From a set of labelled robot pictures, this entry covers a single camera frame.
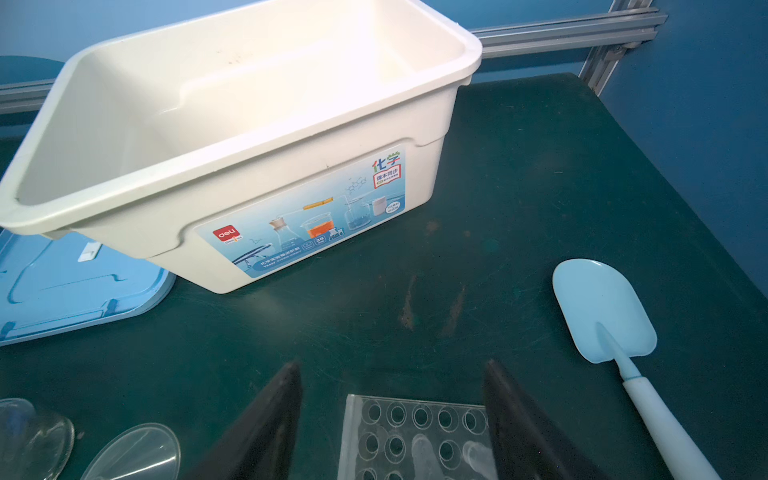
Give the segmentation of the clear test tube rack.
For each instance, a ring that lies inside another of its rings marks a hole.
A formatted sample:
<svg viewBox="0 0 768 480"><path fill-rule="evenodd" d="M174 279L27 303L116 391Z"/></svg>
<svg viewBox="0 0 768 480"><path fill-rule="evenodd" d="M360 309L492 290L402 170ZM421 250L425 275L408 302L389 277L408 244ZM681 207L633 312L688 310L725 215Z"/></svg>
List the clear test tube rack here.
<svg viewBox="0 0 768 480"><path fill-rule="evenodd" d="M481 405L350 394L339 479L496 479Z"/></svg>

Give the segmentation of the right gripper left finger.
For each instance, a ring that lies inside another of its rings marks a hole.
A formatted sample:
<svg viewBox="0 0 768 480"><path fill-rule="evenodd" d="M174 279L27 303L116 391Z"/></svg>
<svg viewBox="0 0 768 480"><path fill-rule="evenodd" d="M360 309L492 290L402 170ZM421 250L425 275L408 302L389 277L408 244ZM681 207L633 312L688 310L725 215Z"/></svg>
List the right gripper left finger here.
<svg viewBox="0 0 768 480"><path fill-rule="evenodd" d="M285 364L191 468L186 479L286 479L292 464L303 387L300 365Z"/></svg>

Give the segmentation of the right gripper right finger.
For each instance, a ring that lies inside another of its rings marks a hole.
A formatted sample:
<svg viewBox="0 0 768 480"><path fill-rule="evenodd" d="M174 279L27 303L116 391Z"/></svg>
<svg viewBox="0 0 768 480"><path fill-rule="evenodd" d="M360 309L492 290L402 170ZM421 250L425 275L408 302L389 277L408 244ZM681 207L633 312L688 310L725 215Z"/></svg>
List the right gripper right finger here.
<svg viewBox="0 0 768 480"><path fill-rule="evenodd" d="M497 360L486 363L484 406L500 479L605 479Z"/></svg>

